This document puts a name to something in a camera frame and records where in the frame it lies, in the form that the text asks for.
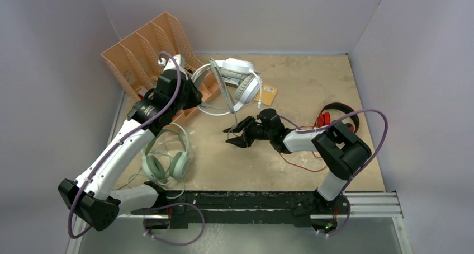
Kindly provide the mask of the white over-ear headphones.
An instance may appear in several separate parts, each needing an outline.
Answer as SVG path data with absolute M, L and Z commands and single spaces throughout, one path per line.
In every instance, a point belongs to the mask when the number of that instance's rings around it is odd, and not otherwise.
M 208 108 L 219 109 L 219 107 L 205 101 L 197 106 L 201 112 L 210 116 L 235 114 L 255 98 L 258 99 L 257 108 L 262 108 L 263 81 L 260 73 L 254 69 L 252 62 L 236 58 L 210 59 L 207 64 L 202 65 L 196 71 L 212 72 L 226 101 L 226 107 L 222 109 L 223 113 L 210 112 Z

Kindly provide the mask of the red black headphones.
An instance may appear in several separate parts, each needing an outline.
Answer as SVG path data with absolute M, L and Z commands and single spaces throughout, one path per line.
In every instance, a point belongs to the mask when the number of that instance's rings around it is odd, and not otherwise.
M 340 102 L 332 102 L 323 106 L 313 124 L 315 128 L 321 128 L 323 126 L 329 125 L 333 120 L 334 117 L 331 116 L 332 112 L 339 112 L 341 115 L 347 115 L 354 112 L 354 109 L 350 106 L 340 103 Z M 356 133 L 360 127 L 360 119 L 357 114 L 352 115 L 350 118 L 350 122 L 346 123 L 348 128 Z

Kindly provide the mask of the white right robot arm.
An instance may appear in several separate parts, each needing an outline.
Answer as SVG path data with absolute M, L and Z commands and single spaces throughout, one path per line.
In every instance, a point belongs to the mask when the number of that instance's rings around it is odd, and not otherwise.
M 371 148 L 350 127 L 341 122 L 311 130 L 288 128 L 275 109 L 264 109 L 224 130 L 238 136 L 226 143 L 249 148 L 256 140 L 266 140 L 280 154 L 316 152 L 329 169 L 314 191 L 314 206 L 321 213 L 335 207 L 346 185 L 372 158 Z

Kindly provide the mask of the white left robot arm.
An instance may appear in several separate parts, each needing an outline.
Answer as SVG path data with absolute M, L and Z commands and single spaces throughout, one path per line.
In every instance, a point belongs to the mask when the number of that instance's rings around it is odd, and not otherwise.
M 138 187 L 115 191 L 115 182 L 139 152 L 168 126 L 180 110 L 196 107 L 202 93 L 179 69 L 166 70 L 155 88 L 134 104 L 119 133 L 82 174 L 65 178 L 58 191 L 69 209 L 68 233 L 74 216 L 97 231 L 106 229 L 118 215 L 138 209 L 152 214 L 165 211 L 164 190 L 147 181 Z

